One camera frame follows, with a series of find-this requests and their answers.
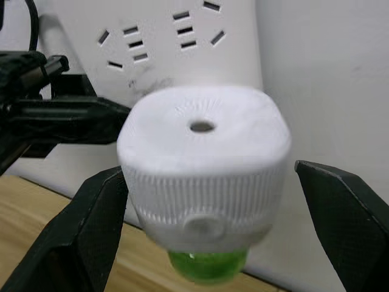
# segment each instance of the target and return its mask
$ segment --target white wall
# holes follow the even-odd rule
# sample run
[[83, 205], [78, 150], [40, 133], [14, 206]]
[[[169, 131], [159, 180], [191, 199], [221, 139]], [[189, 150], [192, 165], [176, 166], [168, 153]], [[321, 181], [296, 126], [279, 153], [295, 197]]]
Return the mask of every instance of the white wall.
[[[389, 1], [259, 0], [258, 24], [264, 87], [290, 125], [291, 162], [358, 174], [389, 203]], [[343, 291], [309, 221], [291, 163], [276, 226], [289, 239], [279, 232], [284, 248], [272, 249], [298, 272], [278, 271], [299, 287]]]

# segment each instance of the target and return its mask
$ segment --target electrical outlet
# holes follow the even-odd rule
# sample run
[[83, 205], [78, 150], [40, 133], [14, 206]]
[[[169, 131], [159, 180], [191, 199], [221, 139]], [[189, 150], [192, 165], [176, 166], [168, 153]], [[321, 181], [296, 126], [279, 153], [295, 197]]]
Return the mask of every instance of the electrical outlet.
[[53, 0], [98, 95], [133, 106], [179, 85], [261, 89], [255, 0]]

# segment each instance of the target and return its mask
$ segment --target white plastic cap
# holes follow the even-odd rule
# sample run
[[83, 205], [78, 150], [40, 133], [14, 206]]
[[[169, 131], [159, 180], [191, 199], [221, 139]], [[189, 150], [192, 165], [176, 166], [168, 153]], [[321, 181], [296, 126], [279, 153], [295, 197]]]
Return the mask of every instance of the white plastic cap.
[[152, 93], [117, 141], [140, 224], [177, 252], [230, 252], [260, 240], [277, 213], [290, 147], [271, 98], [239, 86]]

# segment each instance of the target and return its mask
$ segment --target outlet slot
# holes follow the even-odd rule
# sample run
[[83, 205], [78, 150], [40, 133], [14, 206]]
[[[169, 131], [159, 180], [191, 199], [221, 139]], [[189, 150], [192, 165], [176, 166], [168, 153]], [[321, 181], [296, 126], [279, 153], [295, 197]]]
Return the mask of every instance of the outlet slot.
[[178, 35], [186, 35], [186, 34], [191, 33], [191, 32], [193, 32], [193, 27], [192, 26], [184, 27], [183, 29], [177, 30], [177, 34]]
[[128, 35], [133, 35], [134, 33], [139, 32], [139, 29], [137, 26], [130, 27], [129, 29], [123, 29], [124, 36], [127, 37]]
[[180, 12], [180, 13], [177, 13], [177, 14], [173, 15], [173, 19], [175, 21], [186, 19], [186, 18], [189, 18], [189, 17], [190, 17], [189, 11], [184, 11], [184, 12]]
[[134, 59], [135, 63], [140, 62], [140, 61], [145, 61], [145, 60], [148, 60], [148, 55], [146, 53], [136, 55], [136, 56], [133, 56], [133, 59]]
[[107, 37], [109, 36], [109, 32], [105, 30], [101, 37], [98, 39], [98, 43], [102, 46], [103, 43], [106, 41]]
[[116, 62], [112, 62], [112, 61], [108, 61], [108, 67], [113, 68], [113, 69], [123, 70], [123, 65], [122, 64], [119, 64], [119, 63], [116, 63]]
[[214, 10], [214, 11], [217, 11], [217, 12], [220, 12], [220, 8], [221, 8], [220, 5], [215, 4], [215, 3], [211, 3], [211, 2], [208, 2], [208, 1], [204, 1], [203, 6], [204, 6], [204, 8], [211, 9], [211, 10]]
[[181, 49], [186, 50], [186, 49], [189, 49], [191, 47], [195, 47], [196, 45], [197, 45], [196, 41], [188, 41], [186, 43], [181, 44]]
[[219, 32], [219, 33], [211, 40], [212, 46], [217, 45], [224, 37], [225, 37], [225, 32], [224, 32], [224, 30], [222, 30], [221, 32]]
[[130, 49], [137, 49], [138, 47], [143, 47], [143, 41], [140, 40], [140, 41], [135, 41], [135, 42], [133, 42], [133, 43], [129, 43], [129, 44], [128, 44], [128, 47], [129, 47]]

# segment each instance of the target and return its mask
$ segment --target green bottle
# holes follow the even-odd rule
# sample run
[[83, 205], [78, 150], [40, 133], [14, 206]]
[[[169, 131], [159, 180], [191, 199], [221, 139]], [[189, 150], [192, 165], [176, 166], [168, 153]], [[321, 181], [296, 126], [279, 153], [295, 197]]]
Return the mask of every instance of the green bottle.
[[175, 270], [187, 280], [213, 285], [224, 283], [236, 276], [246, 263], [247, 251], [230, 253], [180, 253], [168, 252]]

